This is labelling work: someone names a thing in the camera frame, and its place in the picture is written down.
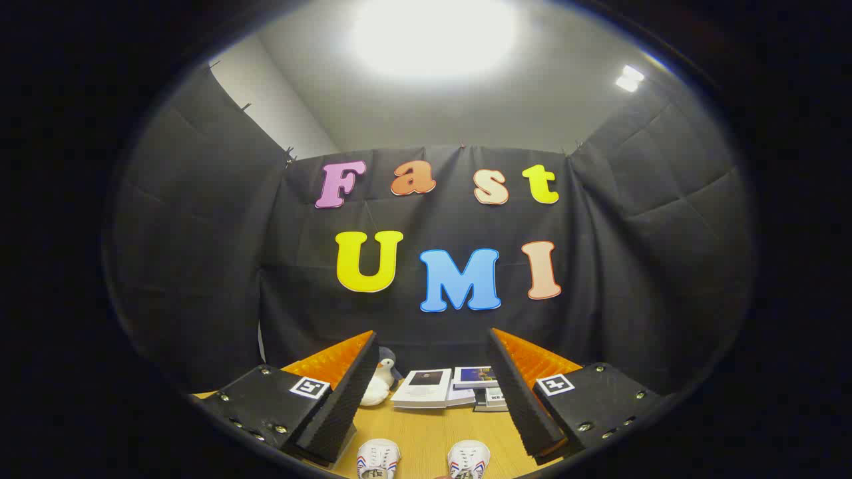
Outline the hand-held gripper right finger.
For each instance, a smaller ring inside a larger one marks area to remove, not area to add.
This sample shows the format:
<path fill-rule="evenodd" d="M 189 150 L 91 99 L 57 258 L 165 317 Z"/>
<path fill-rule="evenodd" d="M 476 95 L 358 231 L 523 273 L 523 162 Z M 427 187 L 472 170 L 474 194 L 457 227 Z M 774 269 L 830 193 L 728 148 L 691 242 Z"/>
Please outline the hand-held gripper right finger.
<path fill-rule="evenodd" d="M 615 442 L 664 399 L 606 362 L 579 366 L 496 328 L 487 334 L 487 357 L 524 449 L 539 466 Z"/>

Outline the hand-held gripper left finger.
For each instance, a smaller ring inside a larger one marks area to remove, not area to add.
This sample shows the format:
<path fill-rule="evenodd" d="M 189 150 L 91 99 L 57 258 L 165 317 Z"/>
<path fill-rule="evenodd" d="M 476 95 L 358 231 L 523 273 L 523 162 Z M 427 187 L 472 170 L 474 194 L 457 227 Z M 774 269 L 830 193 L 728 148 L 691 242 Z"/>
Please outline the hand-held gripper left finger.
<path fill-rule="evenodd" d="M 365 331 L 284 368 L 261 364 L 201 394 L 200 406 L 274 454 L 331 466 L 354 434 L 354 416 L 379 360 L 376 338 Z"/>

